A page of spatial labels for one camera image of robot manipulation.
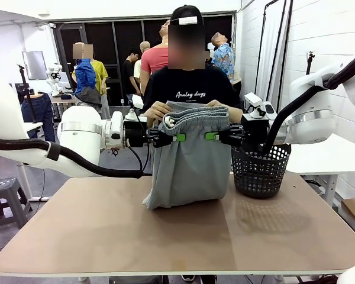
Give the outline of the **person's right hand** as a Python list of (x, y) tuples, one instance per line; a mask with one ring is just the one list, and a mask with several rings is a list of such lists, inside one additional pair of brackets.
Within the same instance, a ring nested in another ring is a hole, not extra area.
[(145, 113), (142, 114), (148, 120), (161, 120), (164, 115), (172, 112), (172, 108), (165, 103), (156, 101)]

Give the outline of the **person's left hand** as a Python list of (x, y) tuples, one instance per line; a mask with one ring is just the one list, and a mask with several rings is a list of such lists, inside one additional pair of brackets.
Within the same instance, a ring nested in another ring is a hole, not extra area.
[(222, 104), (217, 100), (210, 101), (209, 103), (206, 104), (206, 106), (208, 106), (208, 107), (226, 107), (228, 109), (229, 114), (233, 115), (233, 114), (237, 113), (237, 111), (233, 107), (230, 107), (226, 104)]

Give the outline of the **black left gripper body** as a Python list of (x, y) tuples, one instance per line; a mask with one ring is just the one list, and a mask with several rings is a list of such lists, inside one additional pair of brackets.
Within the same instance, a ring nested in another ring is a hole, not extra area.
[(136, 119), (135, 121), (125, 120), (123, 122), (124, 144), (133, 148), (141, 148), (146, 143), (147, 120)]

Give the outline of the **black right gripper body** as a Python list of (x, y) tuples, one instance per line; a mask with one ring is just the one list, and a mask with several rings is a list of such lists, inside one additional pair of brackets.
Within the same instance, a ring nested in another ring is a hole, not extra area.
[(270, 127), (269, 120), (266, 117), (253, 118), (251, 114), (243, 114), (241, 126), (246, 143), (260, 145), (266, 142)]

